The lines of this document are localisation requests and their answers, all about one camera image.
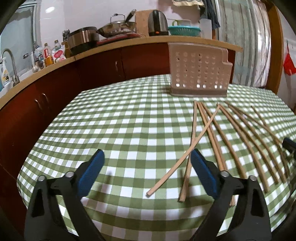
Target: cooking pot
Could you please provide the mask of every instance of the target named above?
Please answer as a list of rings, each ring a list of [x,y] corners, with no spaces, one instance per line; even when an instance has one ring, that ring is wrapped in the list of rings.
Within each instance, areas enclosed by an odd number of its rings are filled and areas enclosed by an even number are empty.
[[[100,36],[97,30],[96,27],[85,27],[69,33],[67,42],[72,55],[95,48]]]
[[[105,38],[112,37],[118,34],[125,34],[131,33],[135,31],[136,23],[129,22],[132,16],[135,14],[136,10],[132,10],[127,18],[123,14],[115,13],[113,16],[110,17],[110,23],[106,24],[104,27],[98,29],[97,33],[102,35]],[[123,20],[114,21],[112,22],[112,18],[115,16],[123,16]]]

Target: table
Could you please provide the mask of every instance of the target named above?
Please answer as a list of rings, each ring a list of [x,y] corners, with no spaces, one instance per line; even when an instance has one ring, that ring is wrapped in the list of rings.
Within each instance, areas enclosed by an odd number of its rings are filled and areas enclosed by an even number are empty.
[[[188,240],[213,199],[192,170],[190,196],[184,203],[178,202],[186,161],[150,198],[145,194],[188,149],[194,99],[205,102],[212,112],[217,102],[228,100],[258,119],[253,105],[278,138],[296,139],[296,116],[271,91],[229,85],[227,98],[189,98],[171,96],[169,88],[170,75],[157,75],[81,92],[40,136],[19,173],[17,186],[25,205],[38,176],[61,177],[99,148],[105,153],[105,165],[81,202],[106,240]],[[198,133],[204,125],[199,113],[197,117]],[[258,176],[246,146],[221,111],[216,120],[247,175]],[[260,136],[284,170],[271,137],[263,133]],[[238,177],[228,148],[218,134],[217,138],[230,174]],[[216,163],[207,135],[196,148]],[[275,185],[258,150],[256,154],[271,189],[265,200],[274,229],[295,199],[296,171],[290,161],[291,177],[287,183]],[[62,198],[57,198],[68,230],[76,234]],[[233,212],[230,208],[220,232],[227,230]]]

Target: cabinet handle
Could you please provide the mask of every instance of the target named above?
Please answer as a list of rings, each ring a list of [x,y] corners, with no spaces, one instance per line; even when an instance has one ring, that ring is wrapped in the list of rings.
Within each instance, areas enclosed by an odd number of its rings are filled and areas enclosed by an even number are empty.
[[[48,104],[48,106],[49,106],[49,100],[48,100],[48,98],[47,98],[46,94],[42,93],[42,95],[45,97],[45,99],[46,99],[46,102],[47,102],[47,104]]]
[[[44,115],[43,109],[42,109],[40,103],[38,102],[38,100],[37,99],[34,99],[34,101],[38,104],[39,109],[41,110],[42,114]]]
[[[116,72],[118,73],[117,63],[118,63],[118,61],[116,60],[116,61],[115,61],[115,68],[116,68]]]

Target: red bag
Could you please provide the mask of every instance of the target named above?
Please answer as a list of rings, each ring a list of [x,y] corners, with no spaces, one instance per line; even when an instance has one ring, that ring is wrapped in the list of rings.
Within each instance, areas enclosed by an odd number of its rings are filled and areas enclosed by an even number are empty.
[[[287,44],[287,56],[284,61],[284,70],[285,70],[285,73],[289,76],[296,74],[296,68],[290,56],[288,44]]]

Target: striped curtain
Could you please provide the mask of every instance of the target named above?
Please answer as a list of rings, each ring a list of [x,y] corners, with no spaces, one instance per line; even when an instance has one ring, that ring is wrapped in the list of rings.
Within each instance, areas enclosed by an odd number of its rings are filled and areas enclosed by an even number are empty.
[[[221,28],[219,40],[239,45],[232,82],[263,87],[270,66],[270,26],[267,10],[259,0],[214,0]]]

